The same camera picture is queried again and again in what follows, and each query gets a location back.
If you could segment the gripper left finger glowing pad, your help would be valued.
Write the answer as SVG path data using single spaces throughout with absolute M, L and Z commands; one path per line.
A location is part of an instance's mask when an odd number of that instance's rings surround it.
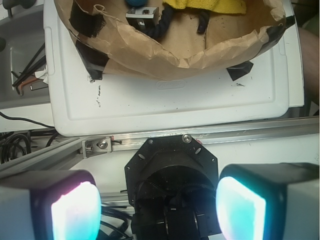
M 24 170 L 0 175 L 2 240 L 94 240 L 101 196 L 86 170 Z

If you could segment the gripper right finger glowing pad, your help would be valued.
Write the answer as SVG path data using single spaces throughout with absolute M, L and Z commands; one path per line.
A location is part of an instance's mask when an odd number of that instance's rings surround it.
M 229 164 L 220 173 L 216 212 L 227 240 L 318 240 L 317 164 Z

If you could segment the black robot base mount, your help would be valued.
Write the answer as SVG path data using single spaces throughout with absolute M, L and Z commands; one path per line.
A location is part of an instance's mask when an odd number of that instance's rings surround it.
M 221 233 L 218 159 L 190 135 L 147 139 L 124 171 L 136 240 L 207 240 Z

